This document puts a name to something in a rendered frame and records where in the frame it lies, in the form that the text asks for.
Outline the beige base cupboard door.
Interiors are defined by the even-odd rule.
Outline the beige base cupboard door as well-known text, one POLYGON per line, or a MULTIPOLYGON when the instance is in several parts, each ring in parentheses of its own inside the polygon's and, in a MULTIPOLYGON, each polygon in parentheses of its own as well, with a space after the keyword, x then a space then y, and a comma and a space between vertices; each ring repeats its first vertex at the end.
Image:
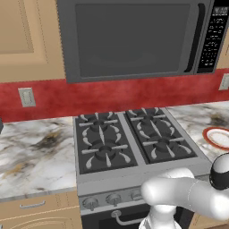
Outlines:
POLYGON ((82 229, 82 226, 69 217, 26 216, 2 221, 0 229, 82 229))

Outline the grey wall outlet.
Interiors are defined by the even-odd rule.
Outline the grey wall outlet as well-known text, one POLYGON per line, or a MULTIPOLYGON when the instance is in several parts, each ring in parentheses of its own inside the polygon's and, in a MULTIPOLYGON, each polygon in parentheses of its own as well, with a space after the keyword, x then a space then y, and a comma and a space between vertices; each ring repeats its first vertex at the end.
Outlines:
POLYGON ((36 105, 32 88, 18 88, 18 91, 23 107, 32 107, 36 105))
POLYGON ((229 73, 225 73, 220 86, 219 86, 219 90, 228 90, 229 89, 229 73))

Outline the beige drawer front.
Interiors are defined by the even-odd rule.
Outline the beige drawer front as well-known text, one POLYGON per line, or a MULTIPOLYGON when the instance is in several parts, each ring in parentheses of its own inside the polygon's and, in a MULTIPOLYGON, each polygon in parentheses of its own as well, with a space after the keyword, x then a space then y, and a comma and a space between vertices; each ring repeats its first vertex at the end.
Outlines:
POLYGON ((0 202, 0 219, 43 213, 79 205, 77 191, 67 191, 36 198, 0 202))

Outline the beige wall cupboard door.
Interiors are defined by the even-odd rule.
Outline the beige wall cupboard door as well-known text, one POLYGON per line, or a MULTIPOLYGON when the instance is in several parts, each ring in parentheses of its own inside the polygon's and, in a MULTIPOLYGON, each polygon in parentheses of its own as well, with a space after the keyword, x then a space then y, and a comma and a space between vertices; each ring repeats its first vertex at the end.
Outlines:
POLYGON ((56 0, 0 0, 0 82, 64 77, 56 0))
POLYGON ((225 36, 225 41, 216 68, 217 69, 229 68, 229 32, 225 36))

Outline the grey stove knob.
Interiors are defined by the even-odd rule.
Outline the grey stove knob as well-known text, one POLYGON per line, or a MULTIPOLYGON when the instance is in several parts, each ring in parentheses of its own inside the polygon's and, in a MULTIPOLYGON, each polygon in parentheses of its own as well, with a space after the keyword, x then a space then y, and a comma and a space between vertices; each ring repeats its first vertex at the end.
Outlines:
POLYGON ((141 194, 140 194, 140 190, 134 190, 134 191, 132 191, 131 192, 131 198, 133 200, 140 200, 140 199, 142 199, 141 194))
POLYGON ((95 198, 86 198, 83 200, 83 206, 93 211, 98 206, 98 200, 95 198))
POLYGON ((119 203, 122 202, 121 196, 119 194, 110 194, 106 197, 106 202, 116 207, 119 203))

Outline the red rimmed white plate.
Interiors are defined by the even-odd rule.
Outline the red rimmed white plate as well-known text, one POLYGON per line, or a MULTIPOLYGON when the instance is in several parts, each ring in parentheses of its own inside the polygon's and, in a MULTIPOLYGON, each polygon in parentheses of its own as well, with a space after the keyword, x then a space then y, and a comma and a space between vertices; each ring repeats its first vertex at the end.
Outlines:
POLYGON ((207 143, 215 148, 229 150, 229 130, 221 127, 208 127, 202 132, 207 143))

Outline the grey gas stove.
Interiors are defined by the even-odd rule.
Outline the grey gas stove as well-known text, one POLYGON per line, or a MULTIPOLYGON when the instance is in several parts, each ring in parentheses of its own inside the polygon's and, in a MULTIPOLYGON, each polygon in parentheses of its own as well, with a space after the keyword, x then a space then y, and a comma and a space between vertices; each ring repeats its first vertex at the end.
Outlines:
POLYGON ((197 179, 208 179, 211 162, 164 108, 81 114, 73 126, 82 229, 138 229, 120 226, 111 213, 148 214, 150 206, 133 200, 131 192, 167 170, 186 167, 197 179), (108 204, 110 194, 122 202, 108 204), (86 198, 98 200, 93 211, 83 206, 86 198))

